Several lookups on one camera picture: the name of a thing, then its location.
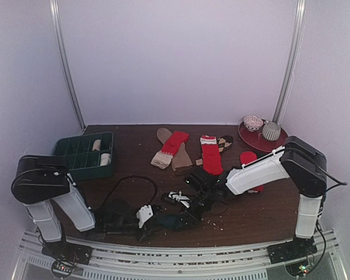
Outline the dark teal sock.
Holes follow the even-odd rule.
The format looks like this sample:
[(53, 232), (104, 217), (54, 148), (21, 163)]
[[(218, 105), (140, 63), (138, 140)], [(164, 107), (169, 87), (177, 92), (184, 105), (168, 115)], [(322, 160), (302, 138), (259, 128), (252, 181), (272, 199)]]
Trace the dark teal sock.
[(159, 215), (155, 219), (155, 225), (172, 231), (180, 230), (183, 227), (182, 221), (177, 215)]

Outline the cream brown striped sock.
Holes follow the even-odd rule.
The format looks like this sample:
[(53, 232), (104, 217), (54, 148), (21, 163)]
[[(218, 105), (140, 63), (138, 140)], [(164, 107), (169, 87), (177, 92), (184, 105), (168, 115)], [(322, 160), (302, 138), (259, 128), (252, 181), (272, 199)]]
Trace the cream brown striped sock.
[(109, 153), (103, 153), (100, 156), (100, 166), (107, 166), (111, 163), (111, 155)]

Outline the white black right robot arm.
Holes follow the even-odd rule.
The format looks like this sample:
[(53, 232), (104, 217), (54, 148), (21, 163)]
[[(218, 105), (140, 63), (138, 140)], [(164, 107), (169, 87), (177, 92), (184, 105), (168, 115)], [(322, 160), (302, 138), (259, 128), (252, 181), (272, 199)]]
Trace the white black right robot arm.
[(204, 212), (219, 199), (241, 195), (273, 181), (291, 179), (298, 189), (300, 202), (295, 229), (296, 238), (288, 243), (291, 257), (298, 258), (310, 247), (321, 201), (327, 189), (326, 156), (296, 136), (287, 137), (284, 145), (241, 168), (212, 175), (196, 167), (184, 181), (197, 194), (177, 215), (166, 215), (165, 227), (180, 230), (200, 223)]

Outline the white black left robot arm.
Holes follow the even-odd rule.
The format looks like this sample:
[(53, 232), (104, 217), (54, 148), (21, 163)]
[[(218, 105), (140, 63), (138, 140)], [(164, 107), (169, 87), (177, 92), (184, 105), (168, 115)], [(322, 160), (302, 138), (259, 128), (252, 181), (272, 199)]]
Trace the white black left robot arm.
[(17, 164), (10, 190), (27, 209), (44, 243), (60, 259), (72, 254), (65, 231), (52, 203), (55, 202), (87, 239), (103, 240), (107, 235), (138, 235), (151, 230), (162, 208), (156, 204), (140, 207), (135, 213), (123, 200), (104, 201), (91, 208), (80, 192), (63, 158), (24, 155)]

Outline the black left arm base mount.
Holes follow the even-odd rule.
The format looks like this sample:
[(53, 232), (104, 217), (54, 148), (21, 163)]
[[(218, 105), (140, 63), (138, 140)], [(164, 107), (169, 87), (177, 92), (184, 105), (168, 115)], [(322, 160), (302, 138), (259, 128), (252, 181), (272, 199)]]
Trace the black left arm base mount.
[(93, 249), (90, 246), (69, 243), (65, 241), (47, 243), (44, 242), (42, 254), (55, 260), (88, 265)]

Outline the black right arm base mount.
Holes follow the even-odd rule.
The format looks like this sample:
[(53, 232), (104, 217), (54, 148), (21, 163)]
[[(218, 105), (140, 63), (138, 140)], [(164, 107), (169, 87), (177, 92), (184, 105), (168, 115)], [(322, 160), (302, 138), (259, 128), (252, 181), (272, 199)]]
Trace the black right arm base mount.
[(276, 264), (306, 257), (308, 253), (315, 254), (317, 247), (313, 237), (310, 239), (295, 237), (291, 241), (268, 246), (267, 252), (271, 264)]

